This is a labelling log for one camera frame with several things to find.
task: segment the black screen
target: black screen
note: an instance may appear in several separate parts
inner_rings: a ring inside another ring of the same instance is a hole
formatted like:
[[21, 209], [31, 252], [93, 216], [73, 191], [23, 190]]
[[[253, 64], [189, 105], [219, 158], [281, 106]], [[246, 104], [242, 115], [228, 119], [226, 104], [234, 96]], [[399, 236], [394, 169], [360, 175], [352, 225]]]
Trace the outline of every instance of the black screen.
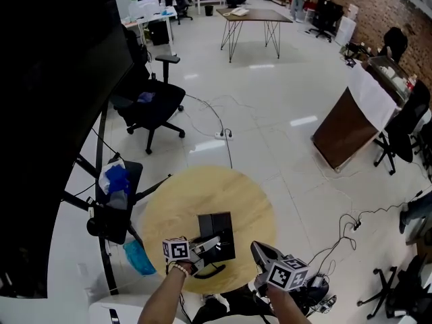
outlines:
[[102, 106], [132, 60], [115, 0], [0, 0], [0, 20], [7, 145], [0, 295], [46, 297], [49, 247], [63, 190]]

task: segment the red brick wall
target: red brick wall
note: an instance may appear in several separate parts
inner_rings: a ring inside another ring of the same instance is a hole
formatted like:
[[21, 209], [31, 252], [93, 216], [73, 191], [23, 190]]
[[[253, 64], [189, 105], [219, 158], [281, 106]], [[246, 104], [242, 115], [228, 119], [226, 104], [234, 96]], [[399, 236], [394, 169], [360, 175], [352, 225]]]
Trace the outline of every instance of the red brick wall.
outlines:
[[332, 0], [347, 12], [352, 3], [359, 8], [353, 40], [364, 42], [376, 51], [383, 36], [392, 27], [409, 22], [416, 36], [408, 39], [408, 48], [400, 65], [408, 74], [417, 74], [432, 90], [432, 20], [408, 0]]

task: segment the white floor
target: white floor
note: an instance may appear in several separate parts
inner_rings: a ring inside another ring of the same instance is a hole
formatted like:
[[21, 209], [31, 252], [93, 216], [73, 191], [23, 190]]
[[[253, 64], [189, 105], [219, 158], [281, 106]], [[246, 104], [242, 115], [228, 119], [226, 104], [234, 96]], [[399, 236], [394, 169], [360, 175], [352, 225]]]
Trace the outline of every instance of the white floor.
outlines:
[[[251, 7], [288, 15], [286, 8], [267, 1], [253, 0]], [[384, 163], [375, 168], [373, 161], [379, 149], [374, 144], [339, 174], [328, 168], [313, 148], [311, 135], [347, 85], [350, 69], [341, 61], [337, 44], [303, 33], [304, 24], [282, 24], [281, 57], [277, 59], [272, 44], [264, 47], [263, 24], [247, 22], [229, 63], [227, 45], [220, 50], [225, 20], [217, 12], [206, 17], [204, 9], [197, 16], [192, 8], [191, 15], [192, 22], [172, 24], [181, 62], [170, 66], [169, 80], [189, 95], [208, 101], [223, 125], [234, 133], [229, 143], [233, 167], [259, 183], [269, 197], [281, 251], [309, 262], [314, 254], [337, 242], [343, 213], [357, 218], [360, 211], [398, 205], [430, 186], [417, 165], [400, 159], [392, 177]], [[168, 48], [149, 47], [149, 51], [155, 57], [167, 53]], [[152, 62], [151, 66], [162, 80], [161, 63]], [[109, 111], [105, 140], [124, 159], [144, 165], [139, 190], [192, 165], [230, 165], [225, 143], [215, 142], [213, 137], [220, 125], [212, 111], [188, 97], [183, 104], [184, 112], [170, 122], [186, 131], [185, 139], [161, 127], [155, 132], [150, 156], [144, 151], [148, 132], [139, 129], [129, 135], [124, 120], [114, 110]], [[316, 120], [299, 126], [290, 123], [304, 117]], [[145, 203], [134, 209], [133, 221], [144, 208]], [[399, 209], [367, 213], [355, 234], [347, 228], [346, 234], [356, 239], [357, 249], [353, 251], [344, 240], [324, 262], [324, 272], [332, 259], [336, 262], [329, 276], [329, 294], [336, 294], [337, 302], [329, 314], [313, 314], [309, 318], [313, 323], [366, 322], [373, 304], [357, 308], [356, 302], [379, 289], [379, 278], [372, 270], [405, 267], [414, 254], [399, 234], [398, 214]], [[349, 221], [344, 217], [342, 222]], [[122, 247], [111, 246], [111, 251], [117, 285], [137, 280], [139, 275], [125, 260]], [[314, 270], [324, 256], [313, 261]], [[120, 290], [150, 294], [157, 284], [157, 276], [145, 277]], [[193, 294], [186, 295], [191, 317], [197, 304]]]

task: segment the wooden tabletop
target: wooden tabletop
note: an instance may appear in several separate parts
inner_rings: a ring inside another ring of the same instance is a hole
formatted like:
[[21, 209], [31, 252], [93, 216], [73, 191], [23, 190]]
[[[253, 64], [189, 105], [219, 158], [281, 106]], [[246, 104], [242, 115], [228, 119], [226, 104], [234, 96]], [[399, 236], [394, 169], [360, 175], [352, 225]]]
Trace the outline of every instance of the wooden tabletop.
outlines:
[[248, 14], [245, 16], [236, 16], [234, 14], [230, 14], [228, 16], [224, 16], [224, 14], [227, 14], [231, 12], [233, 8], [222, 8], [217, 9], [217, 11], [226, 19], [231, 22], [238, 22], [238, 21], [251, 21], [251, 22], [281, 22], [281, 23], [292, 23], [293, 21], [288, 19], [287, 17], [284, 17], [280, 13], [277, 13], [276, 11], [273, 11], [272, 9], [249, 9]]
[[216, 263], [226, 268], [209, 279], [188, 277], [184, 289], [220, 294], [254, 279], [257, 265], [250, 244], [256, 240], [275, 245], [273, 209], [258, 184], [238, 171], [213, 165], [191, 167], [171, 176], [148, 202], [141, 217], [141, 236], [157, 272], [165, 276], [162, 240], [180, 236], [193, 239], [200, 234], [197, 215], [222, 211], [231, 213], [236, 258]]

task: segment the black trash bin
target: black trash bin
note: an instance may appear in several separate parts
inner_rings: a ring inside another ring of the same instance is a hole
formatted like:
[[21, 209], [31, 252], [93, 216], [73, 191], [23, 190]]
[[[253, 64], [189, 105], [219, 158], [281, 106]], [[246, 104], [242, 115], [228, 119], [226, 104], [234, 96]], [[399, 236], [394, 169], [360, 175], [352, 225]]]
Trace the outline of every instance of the black trash bin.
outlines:
[[204, 6], [206, 16], [212, 16], [213, 15], [213, 7], [214, 6]]

